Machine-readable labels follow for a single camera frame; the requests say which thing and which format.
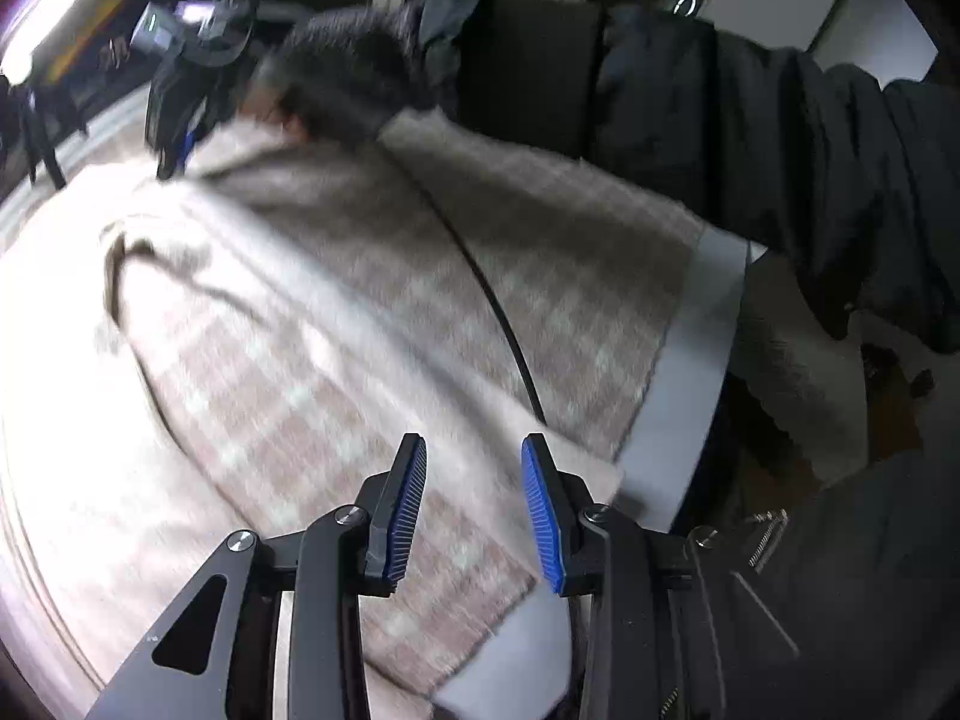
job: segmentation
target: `white table surface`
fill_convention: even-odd
[[[56,149],[65,172],[142,115],[142,87]],[[43,167],[40,181],[49,181]],[[24,181],[0,206],[0,239],[30,203]],[[749,244],[708,227],[694,251],[680,305],[667,329],[643,406],[617,461],[625,477],[616,504],[645,528],[666,531],[680,509],[727,370],[743,293]],[[435,696],[461,720],[539,720],[563,698],[570,677],[568,604],[542,584],[507,617]]]

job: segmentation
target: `beige blanket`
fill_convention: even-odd
[[[436,138],[438,130],[431,127],[407,122],[388,136],[398,151],[433,155],[430,133]],[[486,165],[503,165],[502,157],[495,163],[483,153],[502,146],[464,139],[460,148],[464,143]],[[148,168],[138,162],[87,173],[0,261],[3,551],[17,572],[0,589],[9,605],[33,612],[13,635],[43,641],[48,658],[37,664],[35,685],[50,683],[49,692],[66,704],[58,707],[62,716],[85,709],[225,533],[241,524],[263,536],[304,527],[351,498],[368,473],[384,469],[406,430],[427,437],[430,481],[407,581],[397,598],[363,607],[374,713],[424,714],[418,696],[462,664],[536,572],[517,490],[517,447],[538,426],[469,274],[430,218],[419,218],[409,197],[404,204],[388,191],[395,175],[358,162],[371,157],[321,148],[308,161],[289,151],[250,161],[250,148],[270,144],[249,130],[220,138],[197,167],[241,157],[242,167],[205,184],[157,188],[144,181]],[[512,159],[522,167],[522,159]],[[629,298],[637,291],[616,269],[601,269],[605,256],[622,259],[610,256],[616,247],[604,255],[594,241],[584,247],[589,256],[577,258],[569,256],[571,247],[576,251],[571,241],[590,240],[585,218],[606,218],[604,235],[620,226],[608,211],[616,204],[597,199],[608,193],[626,206],[630,193],[594,175],[593,202],[584,203],[589,213],[575,214],[557,200],[541,209],[549,219],[538,229],[543,216],[518,220],[510,203],[491,205],[498,194],[480,194],[479,182],[461,178],[458,186],[451,165],[464,175],[455,159],[419,162],[424,180],[439,176],[458,191],[464,202],[451,215],[460,228],[470,221],[458,213],[473,213],[474,223],[477,213],[490,217],[487,234],[483,225],[472,228],[470,245],[521,342],[536,348],[528,354],[539,386],[546,382],[548,418],[574,440],[551,435],[551,445],[561,463],[587,478],[595,497],[606,498],[616,474],[600,460],[637,405],[679,284],[655,269],[661,302],[654,306],[664,314],[656,322],[641,317],[630,327],[635,313],[649,319],[651,308],[610,301],[608,310],[623,320],[616,333],[584,328],[575,312],[596,316],[606,305],[606,290],[591,293],[590,279]],[[565,170],[582,169],[554,172],[548,196],[571,184]],[[522,170],[520,176],[520,183],[531,177]],[[541,169],[539,176],[550,189],[550,173]],[[501,194],[509,196],[503,183]],[[211,185],[233,202],[215,196]],[[581,187],[584,194],[590,196]],[[484,197],[486,211],[475,207]],[[674,225],[664,233],[650,220],[656,201],[633,200],[647,209],[655,240],[671,241],[664,254],[682,261],[669,266],[679,282],[697,226],[664,205]],[[507,217],[499,226],[498,215]],[[574,229],[563,232],[572,221]],[[627,241],[628,260],[642,248],[642,229]],[[534,277],[518,277],[517,258],[497,256],[518,248]],[[572,271],[560,272],[565,278],[557,277],[550,252],[573,262]],[[659,261],[648,251],[641,264],[644,256]],[[547,283],[559,285],[558,298],[536,279],[541,270]],[[642,269],[635,280],[647,281]],[[640,288],[655,296],[656,289]],[[547,301],[539,314],[530,309],[538,296]],[[602,311],[599,317],[606,319]],[[544,333],[552,327],[573,330]],[[537,339],[562,352],[563,365],[539,357]],[[653,348],[645,357],[624,354],[611,360],[619,365],[584,376],[590,355],[603,365],[604,349],[635,351],[645,343]],[[612,367],[619,375],[608,373]],[[605,397],[623,415],[592,433],[587,416]],[[41,423],[56,423],[56,430]],[[607,451],[592,457],[578,445]]]

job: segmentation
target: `person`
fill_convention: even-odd
[[[960,349],[956,90],[880,89],[855,67],[823,71],[800,50],[637,5],[414,0],[297,26],[241,112],[307,140],[350,110],[372,134],[435,104],[781,252],[834,337],[866,310],[936,352]],[[758,716],[960,716],[957,533],[960,452],[901,453],[794,512],[762,576],[812,634],[810,657],[771,704],[758,695]]]

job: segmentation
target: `dark sleeve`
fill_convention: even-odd
[[[530,79],[549,79],[557,67],[567,79],[586,73],[586,87],[544,103],[548,112],[560,103],[576,108],[566,121],[549,113],[568,127],[570,146],[555,151],[584,156],[785,254],[834,336],[846,334],[848,312],[858,307],[937,351],[960,348],[956,93],[907,82],[882,91],[852,67],[824,73],[803,52],[771,52],[709,23],[638,6],[562,7],[565,16],[527,37],[568,41],[563,63],[494,50],[507,13],[488,20],[479,39],[464,35],[460,105],[468,127],[553,148],[536,138],[533,103],[542,90]],[[578,7],[595,20],[578,25]],[[546,20],[535,0],[514,0],[511,10]],[[505,97],[472,73],[474,63],[496,66]],[[508,124],[517,105],[498,104],[508,98],[527,101],[522,125]]]

